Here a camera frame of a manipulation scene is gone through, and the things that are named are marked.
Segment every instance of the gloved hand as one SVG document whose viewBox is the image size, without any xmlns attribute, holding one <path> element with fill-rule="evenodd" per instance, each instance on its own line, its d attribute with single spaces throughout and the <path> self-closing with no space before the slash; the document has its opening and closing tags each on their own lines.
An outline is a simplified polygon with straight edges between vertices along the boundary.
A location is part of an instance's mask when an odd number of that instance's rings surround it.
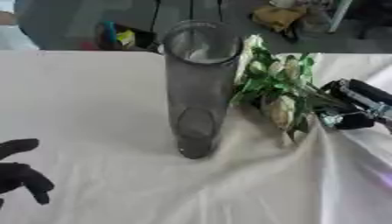
<svg viewBox="0 0 392 224">
<path fill-rule="evenodd" d="M 31 151 L 39 146 L 38 139 L 11 140 L 0 143 L 0 160 L 19 152 Z M 33 170 L 28 164 L 0 163 L 0 194 L 13 191 L 25 186 L 34 199 L 41 205 L 49 203 L 48 192 L 54 188 L 54 184 Z M 0 208 L 4 203 L 0 199 Z"/>
</svg>

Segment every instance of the flower bouquet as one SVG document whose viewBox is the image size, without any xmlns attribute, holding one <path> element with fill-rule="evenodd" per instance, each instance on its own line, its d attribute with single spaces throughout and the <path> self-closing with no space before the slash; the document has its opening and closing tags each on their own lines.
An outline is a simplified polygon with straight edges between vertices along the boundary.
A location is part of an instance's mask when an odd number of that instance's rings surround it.
<svg viewBox="0 0 392 224">
<path fill-rule="evenodd" d="M 309 116 L 318 108 L 340 105 L 312 85 L 314 64 L 308 53 L 273 55 L 260 36 L 252 35 L 244 43 L 232 103 L 255 106 L 294 140 L 296 131 L 309 131 Z"/>
</svg>

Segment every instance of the clear glass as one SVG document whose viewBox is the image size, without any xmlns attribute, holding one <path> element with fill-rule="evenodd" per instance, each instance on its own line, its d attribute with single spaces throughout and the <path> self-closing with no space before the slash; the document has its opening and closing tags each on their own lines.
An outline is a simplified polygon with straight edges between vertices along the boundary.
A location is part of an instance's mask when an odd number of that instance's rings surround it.
<svg viewBox="0 0 392 224">
<path fill-rule="evenodd" d="M 241 39 L 224 24 L 184 21 L 165 36 L 169 118 L 185 157 L 216 148 L 241 51 Z"/>
</svg>

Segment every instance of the table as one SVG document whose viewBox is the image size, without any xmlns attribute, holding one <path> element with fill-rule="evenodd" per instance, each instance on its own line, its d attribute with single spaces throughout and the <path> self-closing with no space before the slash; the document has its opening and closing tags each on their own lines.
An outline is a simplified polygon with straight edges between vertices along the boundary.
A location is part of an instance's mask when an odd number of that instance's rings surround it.
<svg viewBox="0 0 392 224">
<path fill-rule="evenodd" d="M 164 59 L 147 52 L 0 52 L 0 141 L 55 184 L 52 203 L 5 195 L 0 223 L 390 223 L 392 138 L 318 122 L 297 146 L 257 111 L 231 108 L 218 152 L 175 150 Z M 356 77 L 388 91 L 392 55 L 320 54 L 316 85 Z"/>
</svg>

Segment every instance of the floor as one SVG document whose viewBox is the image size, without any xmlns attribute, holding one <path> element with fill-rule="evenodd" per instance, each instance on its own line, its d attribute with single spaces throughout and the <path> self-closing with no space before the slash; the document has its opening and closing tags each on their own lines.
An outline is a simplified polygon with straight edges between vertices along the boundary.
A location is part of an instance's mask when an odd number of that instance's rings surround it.
<svg viewBox="0 0 392 224">
<path fill-rule="evenodd" d="M 189 1 L 163 0 L 155 32 L 162 37 L 178 21 L 188 18 Z M 194 1 L 197 19 L 218 21 L 216 0 Z M 253 24 L 247 15 L 263 0 L 223 0 L 224 22 L 241 36 L 261 33 L 274 53 L 392 53 L 392 30 L 377 28 L 366 40 L 355 38 L 358 22 L 343 21 L 334 34 L 316 38 L 302 36 L 290 44 L 279 35 Z M 42 49 L 77 50 L 90 40 L 95 25 L 110 20 L 147 30 L 151 23 L 154 0 L 17 0 L 16 12 L 29 37 Z"/>
</svg>

